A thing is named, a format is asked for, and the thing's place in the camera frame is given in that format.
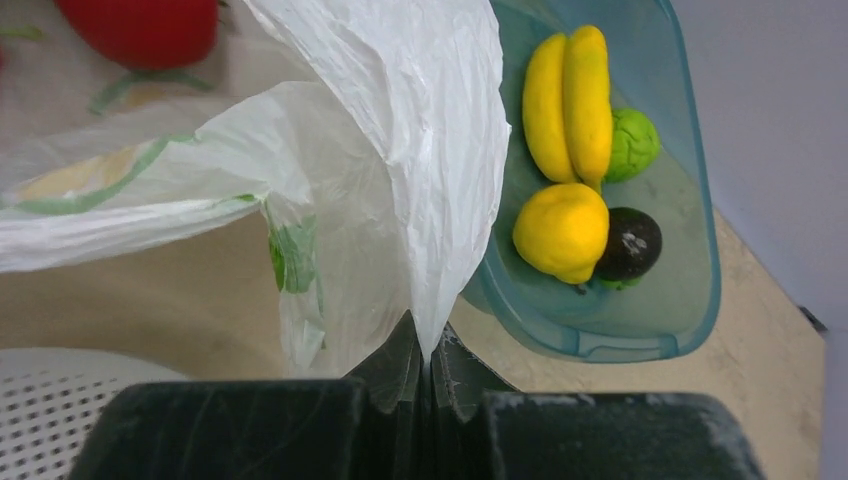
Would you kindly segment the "red fake tomato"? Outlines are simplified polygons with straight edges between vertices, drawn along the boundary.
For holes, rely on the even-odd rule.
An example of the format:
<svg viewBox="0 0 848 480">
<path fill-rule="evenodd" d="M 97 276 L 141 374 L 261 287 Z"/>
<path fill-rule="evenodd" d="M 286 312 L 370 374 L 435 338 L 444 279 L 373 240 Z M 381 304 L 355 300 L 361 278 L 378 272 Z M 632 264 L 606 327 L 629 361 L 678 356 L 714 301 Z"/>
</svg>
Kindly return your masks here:
<svg viewBox="0 0 848 480">
<path fill-rule="evenodd" d="M 204 60 L 217 42 L 216 0 L 67 0 L 55 5 L 92 49 L 128 69 L 185 67 Z"/>
</svg>

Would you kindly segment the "yellow fake pear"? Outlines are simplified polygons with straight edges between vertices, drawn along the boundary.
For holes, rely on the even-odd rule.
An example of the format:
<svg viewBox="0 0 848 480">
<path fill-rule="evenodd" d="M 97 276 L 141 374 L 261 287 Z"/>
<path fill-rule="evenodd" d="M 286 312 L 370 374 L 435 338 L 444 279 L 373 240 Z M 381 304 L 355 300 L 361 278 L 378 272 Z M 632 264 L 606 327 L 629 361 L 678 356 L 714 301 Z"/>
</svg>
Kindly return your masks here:
<svg viewBox="0 0 848 480">
<path fill-rule="evenodd" d="M 593 276 L 609 231 L 609 209 L 599 193 L 581 183 L 555 184 L 524 203 L 512 241 L 530 266 L 578 286 Z"/>
</svg>

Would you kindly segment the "white plastic bag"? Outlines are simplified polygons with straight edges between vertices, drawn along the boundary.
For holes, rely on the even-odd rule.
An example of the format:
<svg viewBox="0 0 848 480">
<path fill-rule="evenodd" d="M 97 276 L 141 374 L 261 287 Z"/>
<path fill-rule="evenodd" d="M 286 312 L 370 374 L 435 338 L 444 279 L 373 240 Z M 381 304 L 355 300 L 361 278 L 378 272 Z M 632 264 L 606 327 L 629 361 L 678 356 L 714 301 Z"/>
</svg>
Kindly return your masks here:
<svg viewBox="0 0 848 480">
<path fill-rule="evenodd" d="M 1 269 L 194 237 L 253 212 L 283 370 L 337 377 L 410 314 L 436 349 L 497 217 L 511 133 L 487 1 L 231 1 L 213 51 L 152 72 L 53 1 L 5 1 Z"/>
</svg>

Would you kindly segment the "dark purple fake plum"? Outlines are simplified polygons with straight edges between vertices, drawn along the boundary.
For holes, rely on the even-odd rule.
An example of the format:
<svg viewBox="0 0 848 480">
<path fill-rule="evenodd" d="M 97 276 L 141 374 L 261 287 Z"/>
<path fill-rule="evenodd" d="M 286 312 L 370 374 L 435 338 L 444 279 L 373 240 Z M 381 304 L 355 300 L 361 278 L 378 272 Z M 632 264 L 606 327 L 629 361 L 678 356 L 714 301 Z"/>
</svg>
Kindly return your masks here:
<svg viewBox="0 0 848 480">
<path fill-rule="evenodd" d="M 659 224 L 647 213 L 631 207 L 609 209 L 609 234 L 595 275 L 604 281 L 640 279 L 658 261 L 663 247 Z"/>
</svg>

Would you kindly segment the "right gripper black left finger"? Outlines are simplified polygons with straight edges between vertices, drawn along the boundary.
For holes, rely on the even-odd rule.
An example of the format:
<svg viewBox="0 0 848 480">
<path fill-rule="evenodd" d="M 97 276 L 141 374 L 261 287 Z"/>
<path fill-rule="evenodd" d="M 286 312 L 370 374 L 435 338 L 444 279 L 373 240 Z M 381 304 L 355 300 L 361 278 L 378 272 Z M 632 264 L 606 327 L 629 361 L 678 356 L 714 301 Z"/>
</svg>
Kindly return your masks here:
<svg viewBox="0 0 848 480">
<path fill-rule="evenodd" d="M 417 479 L 413 320 L 339 379 L 133 385 L 102 410 L 74 479 Z"/>
</svg>

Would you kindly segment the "green fake lime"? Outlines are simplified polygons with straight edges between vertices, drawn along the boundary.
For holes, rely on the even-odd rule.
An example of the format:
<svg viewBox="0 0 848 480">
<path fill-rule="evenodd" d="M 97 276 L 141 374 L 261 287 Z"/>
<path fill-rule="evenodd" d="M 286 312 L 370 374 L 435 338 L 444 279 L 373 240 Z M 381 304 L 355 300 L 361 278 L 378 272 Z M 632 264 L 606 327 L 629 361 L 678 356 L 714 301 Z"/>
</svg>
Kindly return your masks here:
<svg viewBox="0 0 848 480">
<path fill-rule="evenodd" d="M 641 111 L 614 108 L 612 119 L 612 149 L 604 182 L 621 183 L 647 169 L 659 155 L 662 144 L 654 123 Z"/>
</svg>

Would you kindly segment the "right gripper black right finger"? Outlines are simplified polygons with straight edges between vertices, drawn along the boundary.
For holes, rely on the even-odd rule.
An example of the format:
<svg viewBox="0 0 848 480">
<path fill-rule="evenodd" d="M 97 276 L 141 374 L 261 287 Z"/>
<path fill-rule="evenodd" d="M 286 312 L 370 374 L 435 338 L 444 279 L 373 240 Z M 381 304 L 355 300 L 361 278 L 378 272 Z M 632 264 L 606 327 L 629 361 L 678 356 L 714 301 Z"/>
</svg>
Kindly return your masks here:
<svg viewBox="0 0 848 480">
<path fill-rule="evenodd" d="M 431 357 L 438 479 L 763 479 L 737 419 L 684 392 L 522 392 L 446 327 Z"/>
</svg>

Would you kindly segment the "yellow fake banana bunch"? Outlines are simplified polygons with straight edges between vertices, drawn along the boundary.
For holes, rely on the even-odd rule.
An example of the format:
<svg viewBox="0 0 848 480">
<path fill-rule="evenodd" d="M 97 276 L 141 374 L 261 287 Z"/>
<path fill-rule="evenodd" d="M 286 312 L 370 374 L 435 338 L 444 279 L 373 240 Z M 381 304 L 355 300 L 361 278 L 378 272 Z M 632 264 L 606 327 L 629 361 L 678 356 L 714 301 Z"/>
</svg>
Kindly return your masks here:
<svg viewBox="0 0 848 480">
<path fill-rule="evenodd" d="M 595 25 L 555 33 L 533 51 L 522 90 L 532 160 L 556 183 L 602 191 L 612 152 L 611 79 L 605 35 Z"/>
</svg>

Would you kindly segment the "teal plastic tray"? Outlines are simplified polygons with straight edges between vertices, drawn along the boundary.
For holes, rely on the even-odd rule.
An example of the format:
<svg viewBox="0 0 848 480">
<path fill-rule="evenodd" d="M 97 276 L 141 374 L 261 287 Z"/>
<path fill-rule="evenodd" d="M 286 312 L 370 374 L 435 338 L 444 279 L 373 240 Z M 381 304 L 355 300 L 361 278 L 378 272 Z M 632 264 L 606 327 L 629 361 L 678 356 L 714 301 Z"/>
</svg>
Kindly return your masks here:
<svg viewBox="0 0 848 480">
<path fill-rule="evenodd" d="M 497 1 L 503 48 L 501 97 L 513 131 L 497 219 L 463 298 L 537 351 L 589 363 L 674 358 L 698 348 L 715 324 L 720 261 L 685 44 L 667 1 Z M 643 112 L 662 142 L 634 179 L 606 186 L 612 207 L 631 207 L 660 226 L 657 263 L 634 286 L 592 280 L 582 291 L 527 265 L 512 243 L 524 204 L 547 185 L 521 126 L 524 71 L 535 47 L 592 24 L 609 51 L 611 100 Z"/>
</svg>

